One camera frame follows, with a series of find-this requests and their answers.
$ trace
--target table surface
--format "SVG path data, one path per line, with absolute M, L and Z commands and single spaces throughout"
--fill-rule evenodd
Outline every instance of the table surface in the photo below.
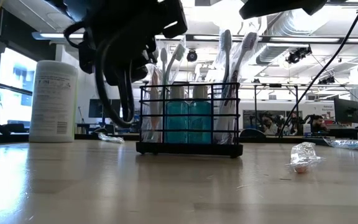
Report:
M 290 144 L 238 159 L 144 155 L 135 142 L 0 145 L 0 223 L 358 223 L 358 151 L 316 147 L 307 174 Z

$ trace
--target product label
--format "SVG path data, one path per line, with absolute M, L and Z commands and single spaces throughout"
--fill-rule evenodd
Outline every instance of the product label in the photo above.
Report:
M 73 134 L 76 76 L 40 72 L 35 76 L 30 133 L 33 136 Z

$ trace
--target plastic bag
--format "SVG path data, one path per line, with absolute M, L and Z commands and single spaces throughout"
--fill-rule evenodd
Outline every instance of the plastic bag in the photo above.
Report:
M 213 62 L 212 66 L 215 67 L 217 70 L 224 70 L 226 67 L 226 52 L 225 52 L 225 45 L 230 49 L 229 55 L 232 52 L 232 36 L 230 30 L 227 29 L 220 29 L 219 30 L 219 52 L 216 56 L 215 61 Z
M 334 140 L 324 139 L 331 147 L 358 150 L 358 140 Z
M 250 29 L 243 38 L 243 41 L 237 47 L 234 47 L 234 52 L 231 58 L 230 75 L 228 82 L 234 83 L 241 79 L 241 68 L 244 64 L 247 64 L 258 44 L 259 36 L 257 30 Z M 226 85 L 222 92 L 222 98 L 234 98 L 236 97 L 236 86 Z M 220 101 L 219 114 L 235 114 L 236 113 L 236 100 Z M 215 130 L 234 130 L 234 118 L 231 117 L 219 117 Z M 233 133 L 215 133 L 214 141 L 219 144 L 232 144 Z
M 156 65 L 148 64 L 147 69 L 150 74 L 150 82 L 148 85 L 159 85 L 162 72 L 158 69 Z M 159 98 L 158 88 L 150 87 L 145 89 L 145 100 L 157 100 Z M 148 102 L 144 103 L 142 114 L 144 115 L 155 115 L 159 113 L 160 102 Z M 142 136 L 141 138 L 145 142 L 158 142 L 158 133 L 156 130 L 158 124 L 161 120 L 161 117 L 149 117 L 145 116 L 142 119 Z
M 308 172 L 323 160 L 322 157 L 316 155 L 315 145 L 315 143 L 304 142 L 292 147 L 290 167 L 295 172 L 299 174 Z
M 108 141 L 108 142 L 117 143 L 117 144 L 124 144 L 125 143 L 123 138 L 107 136 L 104 133 L 98 133 L 98 137 L 102 141 Z
M 186 53 L 186 37 L 184 37 L 179 42 L 176 49 L 173 51 L 171 58 L 168 60 L 167 71 L 165 72 L 165 74 L 163 74 L 163 80 L 164 79 L 168 80 L 167 81 L 168 83 L 163 82 L 161 84 L 171 85 L 175 81 L 176 77 L 179 74 L 180 65 L 183 59 L 185 58 L 185 53 Z

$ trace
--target crumpled plastic wrap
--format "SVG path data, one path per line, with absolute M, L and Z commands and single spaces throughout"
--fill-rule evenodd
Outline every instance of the crumpled plastic wrap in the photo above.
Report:
M 248 33 L 245 34 L 243 41 L 249 34 L 256 34 L 256 40 L 254 47 L 248 50 L 242 56 L 242 44 L 238 44 L 233 46 L 231 49 L 231 59 L 230 59 L 230 74 L 228 78 L 228 82 L 238 82 L 241 79 L 243 73 L 246 73 L 245 70 L 241 72 L 241 68 L 244 65 L 247 65 L 249 59 L 255 54 L 255 50 L 257 48 L 259 36 L 257 35 L 256 29 L 249 29 Z M 235 85 L 226 85 L 222 92 L 222 98 L 234 98 L 236 97 L 236 86 Z M 236 113 L 236 100 L 226 100 L 220 101 L 219 105 L 219 114 L 235 114 Z M 234 130 L 234 118 L 231 117 L 219 117 L 215 124 L 215 130 Z M 234 136 L 233 133 L 215 133 L 214 134 L 214 142 L 218 142 L 218 144 L 232 144 Z
M 324 139 L 324 140 L 331 147 L 358 150 L 358 140 L 335 140 L 335 139 Z
M 302 174 L 308 172 L 316 164 L 324 160 L 324 158 L 316 155 L 314 150 L 315 143 L 303 142 L 292 147 L 290 167 L 297 173 Z
M 102 141 L 107 141 L 107 142 L 112 142 L 112 143 L 117 143 L 117 144 L 124 144 L 125 143 L 123 138 L 107 136 L 104 133 L 98 133 L 98 137 Z

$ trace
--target black wire basket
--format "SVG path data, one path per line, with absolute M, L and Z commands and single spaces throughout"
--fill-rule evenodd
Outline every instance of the black wire basket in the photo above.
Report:
M 195 86 L 206 86 L 209 89 L 208 99 L 205 98 L 185 98 L 185 99 L 168 99 L 167 95 L 170 87 L 181 86 L 188 90 L 188 93 Z M 225 89 L 225 86 L 229 87 L 231 97 L 222 98 L 222 92 Z M 242 155 L 242 145 L 239 144 L 239 87 L 240 83 L 175 83 L 174 85 L 148 85 L 141 86 L 141 99 L 140 99 L 140 123 L 143 124 L 145 119 L 159 117 L 161 129 L 140 129 L 140 142 L 136 144 L 136 151 L 145 154 L 145 153 L 167 153 L 167 154 L 201 154 L 201 155 L 219 155 L 219 156 L 230 156 L 231 158 L 237 158 Z M 159 93 L 162 92 L 161 99 L 158 100 L 145 100 L 145 93 L 148 92 L 150 88 L 159 89 Z M 208 114 L 167 114 L 166 105 L 168 102 L 174 101 L 207 101 L 211 104 L 211 111 Z M 219 110 L 219 105 L 221 102 L 235 102 L 235 113 L 232 114 L 219 114 L 216 110 Z M 150 106 L 151 103 L 158 102 L 162 103 L 161 112 L 158 114 L 151 114 L 150 112 L 145 113 L 145 106 Z M 166 127 L 166 118 L 169 117 L 210 117 L 211 118 L 211 129 L 167 129 Z M 228 117 L 234 120 L 234 128 L 230 130 L 215 130 L 215 119 L 222 117 Z M 158 142 L 150 142 L 148 139 L 144 139 L 144 133 L 157 132 L 160 133 L 161 138 Z M 194 143 L 170 143 L 166 142 L 165 135 L 167 133 L 210 133 L 210 143 L 209 144 L 194 144 Z M 222 139 L 214 139 L 216 133 L 227 133 L 228 136 L 231 136 L 227 141 Z

